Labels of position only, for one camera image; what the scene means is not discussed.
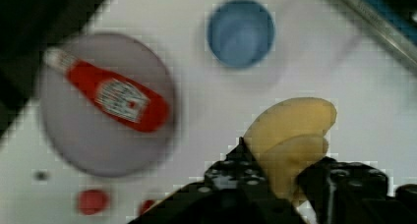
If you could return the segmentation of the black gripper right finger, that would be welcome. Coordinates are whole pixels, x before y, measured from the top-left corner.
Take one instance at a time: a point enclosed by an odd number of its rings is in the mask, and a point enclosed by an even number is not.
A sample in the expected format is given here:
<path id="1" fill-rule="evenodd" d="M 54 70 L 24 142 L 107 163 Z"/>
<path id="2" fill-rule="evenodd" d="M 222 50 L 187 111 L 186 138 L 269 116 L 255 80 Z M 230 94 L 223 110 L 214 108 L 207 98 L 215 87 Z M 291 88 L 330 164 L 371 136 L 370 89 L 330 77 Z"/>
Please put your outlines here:
<path id="1" fill-rule="evenodd" d="M 388 194 L 388 176 L 360 162 L 324 157 L 297 176 L 318 224 L 417 224 L 416 186 Z"/>

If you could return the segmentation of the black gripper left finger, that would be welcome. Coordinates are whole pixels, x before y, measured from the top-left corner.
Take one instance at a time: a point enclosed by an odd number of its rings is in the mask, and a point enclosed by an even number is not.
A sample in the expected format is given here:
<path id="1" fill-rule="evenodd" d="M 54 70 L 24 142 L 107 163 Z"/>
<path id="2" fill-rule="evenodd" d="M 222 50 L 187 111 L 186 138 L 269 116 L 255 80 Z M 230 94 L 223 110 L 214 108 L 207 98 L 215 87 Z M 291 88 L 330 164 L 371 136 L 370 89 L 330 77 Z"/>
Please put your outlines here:
<path id="1" fill-rule="evenodd" d="M 304 224 L 278 198 L 243 139 L 204 178 L 169 195 L 129 224 Z"/>

